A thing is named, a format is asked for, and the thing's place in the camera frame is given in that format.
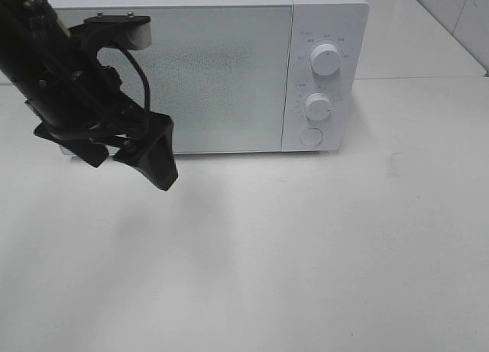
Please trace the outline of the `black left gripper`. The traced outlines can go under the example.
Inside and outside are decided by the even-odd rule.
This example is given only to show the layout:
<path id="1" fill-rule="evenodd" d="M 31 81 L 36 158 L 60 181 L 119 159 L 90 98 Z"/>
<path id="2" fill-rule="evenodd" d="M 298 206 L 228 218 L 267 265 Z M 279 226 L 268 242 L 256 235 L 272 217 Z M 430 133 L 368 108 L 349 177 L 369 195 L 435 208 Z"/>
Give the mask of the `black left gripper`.
<path id="1" fill-rule="evenodd" d="M 97 168 L 108 157 L 106 146 L 119 136 L 131 139 L 113 160 L 141 173 L 158 189 L 167 191 L 178 178 L 173 155 L 173 120 L 169 115 L 151 113 L 149 82 L 135 58 L 122 54 L 139 75 L 144 88 L 144 105 L 138 105 L 121 91 L 121 80 L 111 66 L 103 66 L 97 53 L 76 53 L 80 60 L 50 57 L 48 74 L 40 87 L 42 105 L 33 98 L 28 104 L 41 120 L 34 135 L 64 147 Z"/>

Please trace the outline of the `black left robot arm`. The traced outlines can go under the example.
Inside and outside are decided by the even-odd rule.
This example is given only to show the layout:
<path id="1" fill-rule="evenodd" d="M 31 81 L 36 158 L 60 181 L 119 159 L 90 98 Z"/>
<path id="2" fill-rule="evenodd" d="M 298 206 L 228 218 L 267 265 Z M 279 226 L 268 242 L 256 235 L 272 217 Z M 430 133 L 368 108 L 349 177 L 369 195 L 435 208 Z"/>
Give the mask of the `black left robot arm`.
<path id="1" fill-rule="evenodd" d="M 168 190 L 178 172 L 173 121 L 151 110 L 151 90 L 133 52 L 151 44 L 150 18 L 98 13 L 67 27 L 48 0 L 1 0 L 1 71 L 40 119 L 34 134 L 91 166 L 113 159 Z M 140 76 L 144 101 L 121 90 L 103 48 L 120 51 Z"/>

